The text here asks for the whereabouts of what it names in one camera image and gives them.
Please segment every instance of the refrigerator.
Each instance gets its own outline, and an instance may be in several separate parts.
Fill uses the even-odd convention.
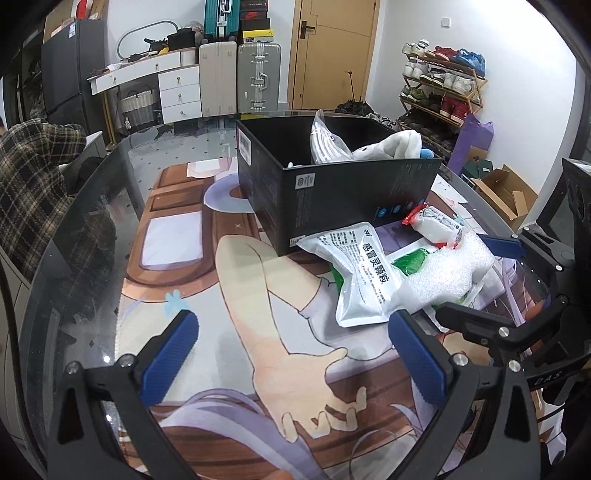
[[[47,120],[79,124],[87,135],[106,131],[100,95],[92,95],[94,70],[105,68],[105,23],[78,19],[41,48],[41,77]]]

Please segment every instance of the bubble wrap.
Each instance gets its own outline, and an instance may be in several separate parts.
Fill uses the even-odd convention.
[[[464,228],[457,250],[472,270],[472,283],[480,282],[495,262],[494,255],[474,230]]]
[[[397,292],[402,309],[415,313],[429,305],[458,301],[480,282],[494,262],[473,231],[465,231],[456,249],[442,248],[428,255],[421,270],[407,277]]]

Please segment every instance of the medicine packet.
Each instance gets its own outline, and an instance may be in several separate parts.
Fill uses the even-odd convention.
[[[341,327],[385,323],[394,312],[392,297],[404,281],[384,255],[378,234],[367,222],[317,233],[298,246],[331,262],[343,277],[336,321]]]

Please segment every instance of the desk drawer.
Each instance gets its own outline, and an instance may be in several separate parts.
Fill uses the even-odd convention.
[[[152,73],[160,73],[166,70],[178,69],[181,66],[181,53],[175,51],[164,55],[140,60],[134,65],[136,77],[144,77]]]
[[[96,91],[104,92],[110,88],[121,85],[122,83],[129,82],[136,78],[135,65],[129,65],[127,67],[121,67],[119,70],[107,73],[102,77],[96,79]]]
[[[165,124],[201,117],[201,102],[184,103],[162,108],[162,119]]]
[[[199,67],[189,67],[161,73],[158,75],[158,83],[161,92],[163,90],[170,90],[171,88],[196,85],[199,83]]]
[[[186,87],[173,88],[160,92],[162,108],[185,103],[198,102],[201,100],[199,84],[187,85]]]

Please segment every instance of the plastic bag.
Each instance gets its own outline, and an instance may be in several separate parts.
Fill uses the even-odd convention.
[[[385,323],[394,311],[392,298],[404,277],[384,255],[378,235],[367,222],[317,233],[297,242],[302,249],[333,264],[343,277],[336,308],[341,327]]]
[[[324,123],[322,110],[316,112],[312,123],[310,150],[317,164],[353,160],[353,154],[343,139],[333,135]]]

